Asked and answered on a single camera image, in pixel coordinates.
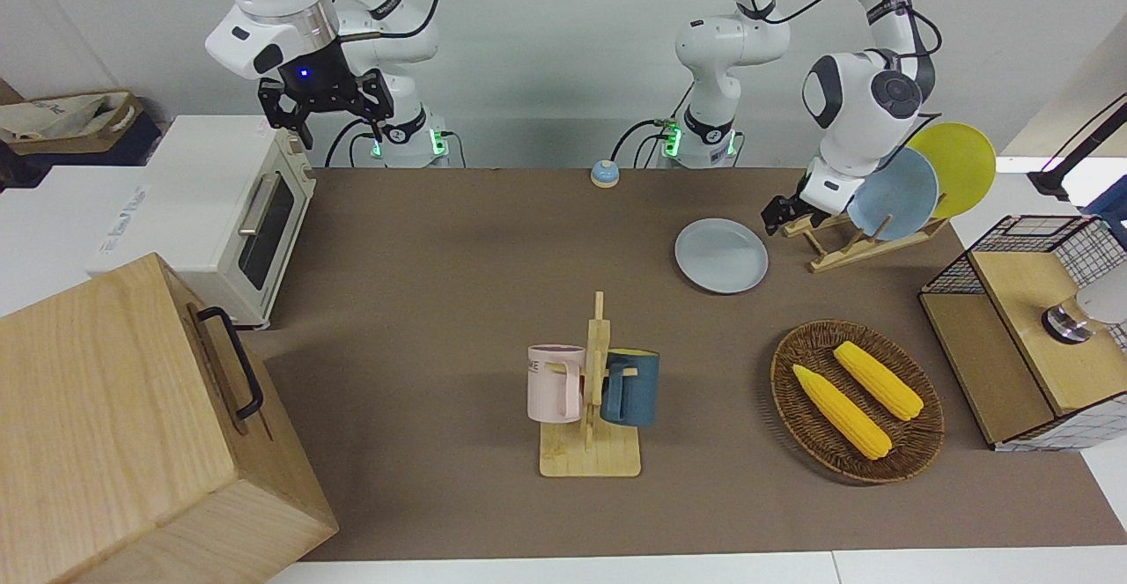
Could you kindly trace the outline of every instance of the brown tablecloth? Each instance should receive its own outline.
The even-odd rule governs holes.
[[[793,170],[321,171],[265,355],[339,522],[316,560],[1108,545],[1127,540],[1079,454],[994,453],[917,302],[953,233],[811,275],[761,207]],[[677,271],[693,220],[739,220],[771,267],[735,297]],[[833,231],[822,231],[823,238]],[[583,344],[606,292],[614,346],[662,354],[637,479],[545,479],[525,347]],[[775,345],[855,320],[905,347],[947,443],[902,484],[836,483],[781,428]]]

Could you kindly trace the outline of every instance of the mug handle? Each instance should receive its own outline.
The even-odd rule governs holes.
[[[564,362],[565,368],[567,368],[567,380],[564,382],[564,418],[565,419],[578,419],[579,418],[579,364],[573,362]]]
[[[607,416],[612,419],[622,419],[622,386],[624,383],[622,373],[630,368],[624,362],[611,364],[611,374],[606,378],[606,397],[603,405],[606,406]]]

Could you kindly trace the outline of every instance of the yellow corn cob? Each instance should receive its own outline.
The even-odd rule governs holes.
[[[857,379],[869,395],[880,400],[888,412],[902,422],[912,421],[923,410],[923,399],[908,388],[896,372],[869,355],[863,348],[852,342],[842,343],[834,349],[834,357],[846,371]]]
[[[802,384],[802,390],[817,406],[818,412],[825,415],[826,419],[864,454],[866,459],[876,461],[888,454],[893,449],[893,440],[880,426],[872,423],[869,415],[858,408],[857,404],[842,395],[833,382],[799,364],[793,364],[793,370],[798,383]]]

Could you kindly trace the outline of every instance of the pink mug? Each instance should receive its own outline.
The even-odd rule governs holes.
[[[529,347],[529,418],[543,424],[579,421],[583,409],[580,372],[587,349],[567,344]]]

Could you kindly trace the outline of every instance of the wire basket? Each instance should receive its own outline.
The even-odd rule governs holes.
[[[837,363],[833,349],[845,340],[876,356],[923,399],[923,410],[916,418],[902,422],[890,415]],[[792,364],[819,372],[845,392],[893,440],[891,452],[877,461],[866,459],[806,396]],[[783,424],[802,449],[834,472],[861,483],[912,478],[931,464],[943,444],[943,410],[931,380],[897,344],[869,327],[845,320],[817,320],[795,328],[771,361],[771,391]]]

